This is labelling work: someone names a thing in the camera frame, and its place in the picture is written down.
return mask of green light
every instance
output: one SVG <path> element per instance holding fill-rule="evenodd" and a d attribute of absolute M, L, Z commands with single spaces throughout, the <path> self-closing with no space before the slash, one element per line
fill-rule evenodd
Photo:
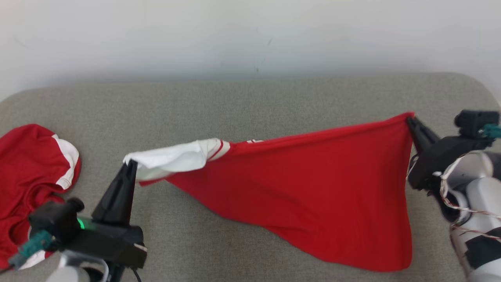
<path fill-rule="evenodd" d="M 77 220 L 78 220 L 78 223 L 80 223 L 80 229 L 85 229 L 84 222 L 80 218 L 77 218 Z"/>

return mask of red fabric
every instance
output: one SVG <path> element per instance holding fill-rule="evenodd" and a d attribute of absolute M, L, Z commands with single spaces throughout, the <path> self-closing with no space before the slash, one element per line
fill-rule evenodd
<path fill-rule="evenodd" d="M 412 258 L 408 116 L 231 144 L 203 169 L 167 181 L 220 216 L 263 226 L 319 259 L 405 269 Z"/>
<path fill-rule="evenodd" d="M 62 202 L 56 182 L 70 169 L 54 133 L 37 124 L 15 128 L 0 138 L 0 269 L 28 239 L 28 215 L 48 201 Z M 80 172 L 80 159 L 72 182 Z"/>

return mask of white backdrop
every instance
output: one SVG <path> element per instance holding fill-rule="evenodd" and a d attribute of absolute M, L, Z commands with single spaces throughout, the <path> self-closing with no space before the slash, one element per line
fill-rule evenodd
<path fill-rule="evenodd" d="M 0 100 L 87 81 L 388 71 L 464 73 L 501 100 L 500 50 L 499 0 L 0 0 Z"/>

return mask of gray fabric surface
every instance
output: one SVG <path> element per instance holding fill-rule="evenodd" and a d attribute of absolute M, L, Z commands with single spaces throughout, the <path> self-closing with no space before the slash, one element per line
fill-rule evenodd
<path fill-rule="evenodd" d="M 0 135 L 38 123 L 74 144 L 82 157 L 82 173 L 65 197 L 80 197 L 87 205 L 83 213 L 89 215 L 129 152 L 209 137 L 270 139 L 405 111 L 415 111 L 444 136 L 456 133 L 452 121 L 463 108 L 498 109 L 480 83 L 449 73 L 94 84 L 30 90 L 8 98 L 0 103 Z M 464 280 L 437 204 L 424 192 L 406 192 L 412 265 L 377 273 L 320 261 L 263 228 L 222 219 L 167 182 L 138 188 L 132 223 L 143 227 L 149 247 L 145 269 L 139 273 L 143 281 Z M 58 258 L 54 255 L 1 280 L 44 281 Z M 126 271 L 123 280 L 135 277 Z"/>

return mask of folded red clothing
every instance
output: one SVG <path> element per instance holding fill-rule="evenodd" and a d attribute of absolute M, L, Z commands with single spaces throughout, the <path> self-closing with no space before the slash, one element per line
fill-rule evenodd
<path fill-rule="evenodd" d="M 37 124 L 15 128 L 0 138 L 0 269 L 28 240 L 28 215 L 48 201 L 62 202 L 80 173 L 77 149 Z M 49 253 L 40 251 L 27 268 Z"/>
<path fill-rule="evenodd" d="M 408 116 L 264 142 L 202 140 L 125 161 L 139 163 L 142 184 L 166 179 L 216 214 L 262 226 L 319 259 L 396 271 L 412 258 Z"/>

